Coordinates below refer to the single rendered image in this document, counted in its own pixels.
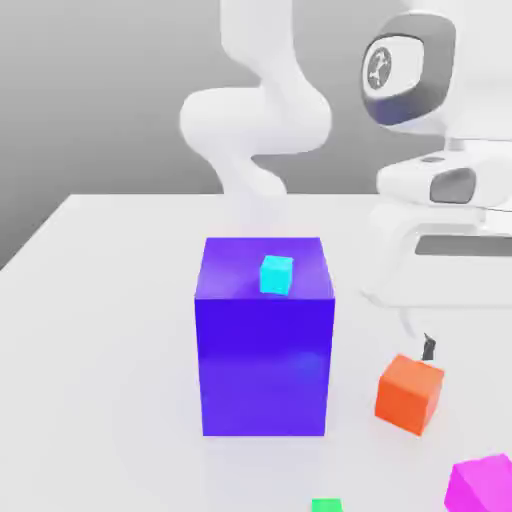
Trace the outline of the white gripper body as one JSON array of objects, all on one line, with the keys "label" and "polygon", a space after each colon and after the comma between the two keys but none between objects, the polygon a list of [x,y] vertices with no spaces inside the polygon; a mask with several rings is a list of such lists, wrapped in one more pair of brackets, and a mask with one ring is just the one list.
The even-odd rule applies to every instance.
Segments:
[{"label": "white gripper body", "polygon": [[512,308],[512,203],[379,202],[362,239],[360,289],[375,305]]}]

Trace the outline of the large orange box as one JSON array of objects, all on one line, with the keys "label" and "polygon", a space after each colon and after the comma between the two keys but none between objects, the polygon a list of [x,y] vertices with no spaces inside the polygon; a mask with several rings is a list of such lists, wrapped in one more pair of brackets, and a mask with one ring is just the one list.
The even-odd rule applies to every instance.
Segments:
[{"label": "large orange box", "polygon": [[398,354],[379,378],[375,416],[416,436],[430,422],[445,372]]}]

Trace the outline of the large purple box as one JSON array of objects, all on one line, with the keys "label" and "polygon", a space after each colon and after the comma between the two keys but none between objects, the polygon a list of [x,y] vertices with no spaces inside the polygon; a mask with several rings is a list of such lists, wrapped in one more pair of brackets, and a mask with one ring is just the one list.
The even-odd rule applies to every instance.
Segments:
[{"label": "large purple box", "polygon": [[[288,295],[260,292],[266,255],[294,260]],[[194,306],[204,435],[324,435],[335,293],[319,238],[207,238]]]}]

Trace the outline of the small cyan cube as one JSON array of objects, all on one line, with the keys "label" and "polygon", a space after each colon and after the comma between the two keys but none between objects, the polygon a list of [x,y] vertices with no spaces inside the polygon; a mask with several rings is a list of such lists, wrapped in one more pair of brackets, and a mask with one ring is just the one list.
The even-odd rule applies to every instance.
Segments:
[{"label": "small cyan cube", "polygon": [[291,257],[266,255],[260,265],[260,292],[288,295],[293,279],[293,262]]}]

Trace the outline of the large magenta box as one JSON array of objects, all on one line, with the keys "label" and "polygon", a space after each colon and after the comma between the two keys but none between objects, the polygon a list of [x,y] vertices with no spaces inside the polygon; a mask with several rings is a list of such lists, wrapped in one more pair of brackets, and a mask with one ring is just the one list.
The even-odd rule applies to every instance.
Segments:
[{"label": "large magenta box", "polygon": [[454,464],[444,505],[448,512],[512,512],[512,461],[499,454]]}]

